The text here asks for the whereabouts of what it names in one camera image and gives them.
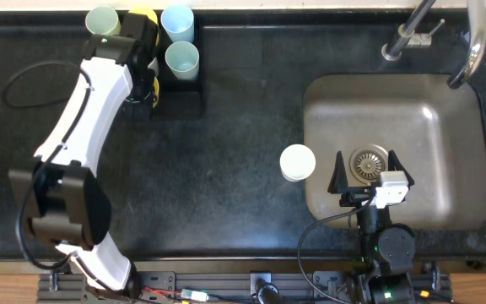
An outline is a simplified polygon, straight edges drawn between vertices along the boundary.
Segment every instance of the chrome faucet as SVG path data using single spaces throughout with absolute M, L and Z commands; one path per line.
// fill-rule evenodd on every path
M 385 59 L 398 60 L 402 49 L 408 45 L 415 35 L 415 29 L 421 19 L 429 12 L 436 0 L 423 0 L 413 11 L 406 24 L 401 24 L 390 43 L 382 47 L 381 53 Z M 486 11 L 484 0 L 467 0 L 468 18 L 470 19 L 470 46 L 466 62 L 447 79 L 447 85 L 452 89 L 459 88 L 476 72 L 483 59 L 486 47 Z

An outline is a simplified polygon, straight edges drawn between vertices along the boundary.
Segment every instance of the drain strainer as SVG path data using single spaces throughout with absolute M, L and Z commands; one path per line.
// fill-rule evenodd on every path
M 361 182 L 374 182 L 385 171 L 387 152 L 380 146 L 369 144 L 356 149 L 350 158 L 350 168 Z

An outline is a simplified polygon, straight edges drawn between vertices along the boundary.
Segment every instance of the sink basin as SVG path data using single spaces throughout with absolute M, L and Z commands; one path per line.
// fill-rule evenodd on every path
M 322 219 L 349 211 L 327 192 L 335 154 L 343 153 L 350 186 L 387 168 L 393 149 L 415 180 L 393 222 L 415 229 L 475 229 L 486 221 L 486 148 L 476 93 L 445 75 L 328 75 L 305 92 L 305 145 L 316 168 L 306 203 Z M 330 222 L 348 227 L 348 220 Z

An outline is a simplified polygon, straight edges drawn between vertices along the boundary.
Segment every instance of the countertop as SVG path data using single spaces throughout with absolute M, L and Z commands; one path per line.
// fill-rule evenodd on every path
M 117 246 L 135 260 L 293 257 L 302 231 L 315 219 L 304 183 L 284 180 L 278 158 L 288 145 L 303 143 L 307 85 L 329 73 L 456 70 L 466 59 L 458 38 L 466 12 L 434 11 L 421 29 L 444 15 L 431 48 L 406 50 L 399 62 L 385 62 L 381 46 L 407 12 L 197 14 L 203 118 L 147 122 L 118 115 L 105 141 L 98 177 L 112 203 Z M 83 20 L 83 13 L 0 14 L 0 89 L 33 62 L 78 63 L 89 36 Z M 31 79 L 15 94 L 63 98 L 75 75 L 46 68 Z M 486 132 L 486 55 L 470 84 L 480 96 Z M 21 259 L 8 168 L 33 155 L 63 107 L 13 110 L 0 101 L 0 261 Z M 486 225 L 422 230 L 416 237 L 418 258 L 486 258 Z M 357 239 L 356 231 L 320 227 L 308 236 L 304 255 L 357 258 Z M 37 257 L 59 257 L 43 244 L 30 247 Z

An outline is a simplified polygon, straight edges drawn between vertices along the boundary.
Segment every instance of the wooden surface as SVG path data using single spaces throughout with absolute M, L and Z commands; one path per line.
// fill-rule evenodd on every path
M 38 276 L 0 275 L 0 303 L 35 303 Z M 486 274 L 452 274 L 453 293 L 458 304 L 486 303 Z

